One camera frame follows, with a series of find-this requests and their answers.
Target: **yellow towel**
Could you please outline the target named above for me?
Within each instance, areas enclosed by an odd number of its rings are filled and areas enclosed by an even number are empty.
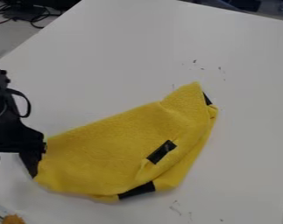
[[[217,108],[195,82],[163,101],[48,139],[35,180],[104,201],[176,187],[206,143]]]

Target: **floor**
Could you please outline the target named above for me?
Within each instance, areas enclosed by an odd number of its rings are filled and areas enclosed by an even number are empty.
[[[48,18],[40,21],[39,25],[48,25],[53,20],[54,17]],[[10,21],[6,24],[0,24],[0,59],[39,31],[39,29],[32,27],[30,23],[24,21]]]

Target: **white table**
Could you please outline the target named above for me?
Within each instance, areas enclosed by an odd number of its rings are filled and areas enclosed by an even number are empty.
[[[191,81],[220,109],[177,190],[115,205],[47,192],[5,156],[0,203],[32,223],[282,223],[282,21],[173,0],[85,0],[0,67],[33,102],[25,123],[50,136]]]

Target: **black strap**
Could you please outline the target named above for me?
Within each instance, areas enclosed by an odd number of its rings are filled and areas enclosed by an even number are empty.
[[[0,117],[4,114],[4,112],[6,112],[6,110],[7,110],[7,103],[4,101],[4,103],[3,103],[3,109],[1,110],[1,112],[0,112]]]
[[[9,94],[12,94],[12,95],[17,95],[17,96],[21,96],[23,97],[25,100],[26,100],[26,103],[27,103],[27,110],[26,110],[26,113],[24,115],[20,115],[20,113],[18,112],[17,108],[16,107],[12,107],[12,112],[16,115],[16,116],[19,116],[19,117],[22,117],[22,118],[26,118],[28,117],[30,114],[31,114],[31,111],[32,111],[32,105],[29,101],[29,99],[25,96],[25,94],[15,90],[15,89],[11,89],[11,88],[7,88],[7,93]]]

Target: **debris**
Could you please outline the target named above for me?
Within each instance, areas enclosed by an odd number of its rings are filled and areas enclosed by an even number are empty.
[[[179,209],[175,208],[174,206],[170,206],[169,208],[181,216]]]

